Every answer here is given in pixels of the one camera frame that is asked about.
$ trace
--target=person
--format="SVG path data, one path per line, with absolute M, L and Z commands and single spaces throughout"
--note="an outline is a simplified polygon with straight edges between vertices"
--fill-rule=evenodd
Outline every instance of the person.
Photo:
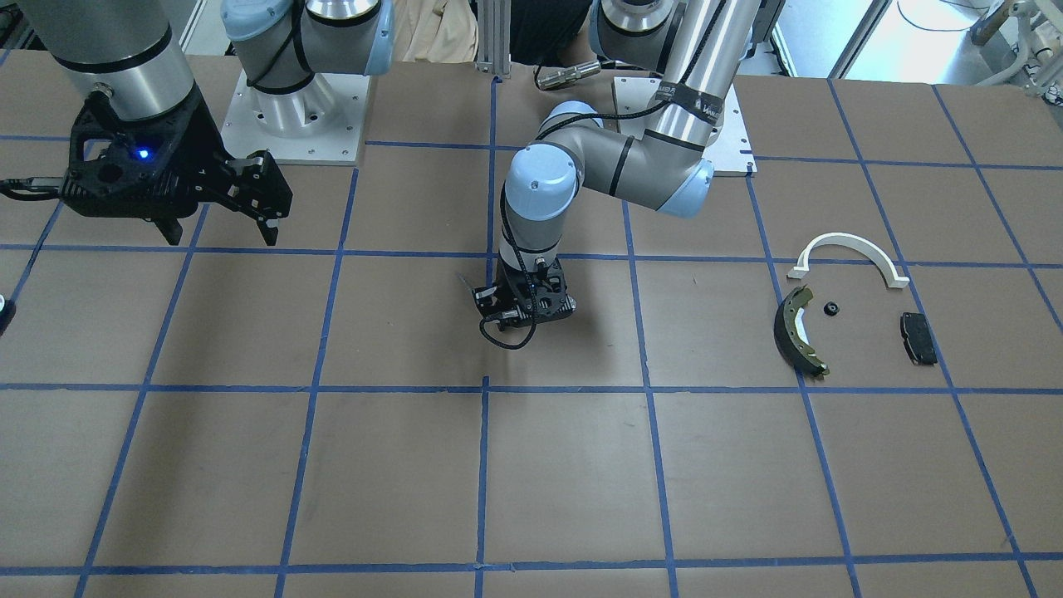
M 512 0 L 509 59 L 547 67 L 593 59 L 579 35 L 590 6 L 591 0 Z

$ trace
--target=metal base plate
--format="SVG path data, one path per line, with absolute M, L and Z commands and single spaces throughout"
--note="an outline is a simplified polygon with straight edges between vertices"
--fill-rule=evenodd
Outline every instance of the metal base plate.
M 645 109 L 657 92 L 657 79 L 644 76 L 614 76 L 612 80 L 612 98 L 617 102 L 617 114 L 631 114 Z M 712 144 L 705 148 L 706 159 L 712 161 L 716 176 L 745 176 L 750 170 L 757 171 L 757 160 L 753 158 L 753 147 L 749 144 L 749 134 L 745 130 L 742 108 L 738 103 L 738 95 L 731 86 L 724 101 L 724 125 L 715 134 Z M 642 138 L 645 130 L 645 118 L 619 120 L 620 132 Z
M 317 166 L 354 166 L 361 147 L 362 126 L 369 105 L 369 76 L 361 74 L 323 75 L 332 85 L 343 108 L 331 127 L 318 135 L 283 138 L 269 134 L 255 116 L 255 101 L 242 71 L 225 114 L 221 138 L 236 157 L 268 149 L 280 164 Z

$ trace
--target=white curved part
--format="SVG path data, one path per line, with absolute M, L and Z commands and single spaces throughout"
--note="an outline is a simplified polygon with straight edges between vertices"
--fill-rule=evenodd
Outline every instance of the white curved part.
M 866 238 L 850 235 L 849 233 L 827 233 L 813 238 L 812 242 L 808 243 L 808 246 L 805 247 L 805 251 L 800 252 L 800 255 L 797 257 L 797 263 L 787 272 L 787 277 L 798 279 L 805 277 L 809 269 L 809 254 L 816 246 L 824 244 L 841 244 L 842 246 L 848 246 L 863 253 L 878 266 L 879 271 L 882 272 L 882 278 L 885 279 L 885 285 L 890 288 L 904 288 L 911 281 L 911 278 L 902 276 L 897 272 L 897 268 L 893 264 L 890 256 L 879 249 L 877 244 Z

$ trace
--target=gray floor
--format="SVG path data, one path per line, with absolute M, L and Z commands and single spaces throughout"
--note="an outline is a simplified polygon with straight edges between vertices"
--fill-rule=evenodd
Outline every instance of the gray floor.
M 0 61 L 0 176 L 61 172 L 80 99 L 47 54 Z M 237 62 L 192 67 L 222 115 Z M 395 65 L 357 169 L 284 168 L 274 249 L 218 206 L 170 247 L 0 203 L 19 305 L 0 595 L 1063 595 L 1044 104 L 741 76 L 757 175 L 715 180 L 691 220 L 580 192 L 561 247 L 579 309 L 504 353 L 455 272 L 490 271 L 497 189 L 549 109 L 609 106 L 608 79 L 585 83 Z M 834 229 L 912 284 L 817 250 L 807 326 L 832 373 L 803 380 L 772 322 L 795 255 Z M 913 310 L 937 368 L 905 355 Z

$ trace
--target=silver arm segment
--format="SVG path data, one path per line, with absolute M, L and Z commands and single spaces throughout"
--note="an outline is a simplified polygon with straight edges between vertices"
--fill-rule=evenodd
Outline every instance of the silver arm segment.
M 571 315 L 557 250 L 579 186 L 675 216 L 699 210 L 714 172 L 703 152 L 722 122 L 758 10 L 754 0 L 595 0 L 592 48 L 663 72 L 643 110 L 646 130 L 642 139 L 621 135 L 591 106 L 564 102 L 517 153 L 503 186 L 494 286 L 475 293 L 482 331 L 487 322 L 522 327 Z M 510 349 L 527 342 L 507 346 L 484 335 Z
M 592 10 L 603 10 L 605 4 L 596 4 Z M 653 2 L 640 4 L 644 11 L 640 14 L 653 14 Z M 660 2 L 657 6 L 665 4 L 671 3 Z M 691 0 L 661 84 L 678 83 L 689 71 L 686 85 L 718 98 L 724 97 L 739 59 L 745 53 L 757 8 L 756 2 L 747 0 Z M 639 27 L 644 25 L 644 21 L 635 22 Z M 658 27 L 663 27 L 664 22 L 661 19 Z M 615 28 L 615 24 L 610 22 L 608 27 Z M 703 39 L 703 49 L 697 53 Z M 695 58 L 693 68 L 689 68 Z M 561 104 L 543 123 L 540 133 L 573 114 L 592 112 L 590 106 L 578 102 Z M 563 210 L 575 195 L 575 189 L 571 189 L 569 194 L 567 180 L 558 184 L 540 180 L 541 167 L 538 164 L 544 160 L 543 155 L 550 153 L 558 156 L 558 152 L 567 154 L 571 158 L 574 177 L 589 188 L 677 216 L 696 213 L 713 173 L 711 163 L 702 158 L 702 152 L 709 141 L 714 122 L 703 120 L 676 104 L 664 106 L 651 118 L 641 140 L 625 137 L 588 119 L 562 126 L 519 152 L 505 186 L 508 207 L 516 215 L 511 222 L 517 244 L 524 249 L 543 249 L 560 239 L 558 222 L 563 221 Z M 559 201 L 552 197 L 554 193 L 568 195 L 561 202 L 564 207 L 542 209 L 541 205 L 553 205 Z M 537 228 L 549 228 L 552 233 L 543 235 Z M 538 242 L 522 242 L 529 239 Z M 510 267 L 517 268 L 519 264 L 511 249 L 504 247 L 502 257 Z M 550 254 L 525 252 L 523 256 L 528 262 L 534 262 L 537 258 L 550 257 Z

